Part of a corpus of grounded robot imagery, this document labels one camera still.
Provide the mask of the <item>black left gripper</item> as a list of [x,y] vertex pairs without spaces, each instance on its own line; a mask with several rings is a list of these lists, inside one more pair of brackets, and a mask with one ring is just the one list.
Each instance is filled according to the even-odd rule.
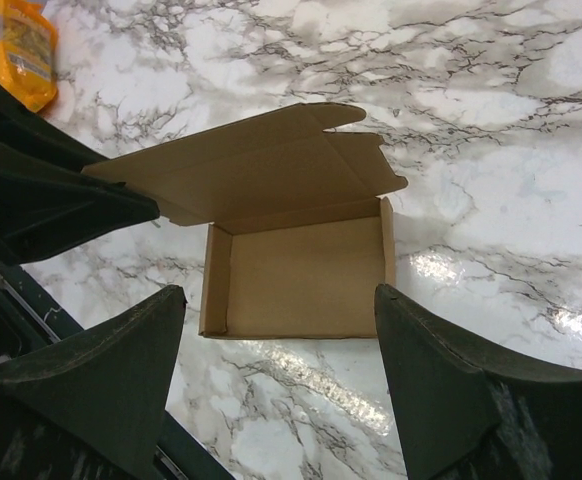
[[158,218],[154,200],[83,174],[104,159],[0,86],[0,264],[46,260]]

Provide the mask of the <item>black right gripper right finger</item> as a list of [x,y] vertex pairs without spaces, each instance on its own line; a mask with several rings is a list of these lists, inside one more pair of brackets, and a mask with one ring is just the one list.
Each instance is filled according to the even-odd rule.
[[387,284],[375,320],[411,479],[582,479],[582,370],[502,347]]

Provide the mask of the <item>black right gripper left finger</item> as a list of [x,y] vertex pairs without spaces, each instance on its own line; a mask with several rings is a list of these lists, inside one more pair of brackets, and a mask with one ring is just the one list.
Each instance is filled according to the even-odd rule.
[[0,479],[155,479],[182,288],[0,364]]

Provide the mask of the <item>brown cardboard box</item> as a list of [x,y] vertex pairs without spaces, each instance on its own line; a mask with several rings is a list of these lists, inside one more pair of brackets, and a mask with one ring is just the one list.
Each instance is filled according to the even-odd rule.
[[199,332],[215,339],[376,334],[374,292],[395,281],[389,197],[407,181],[365,111],[298,103],[84,168],[208,228]]

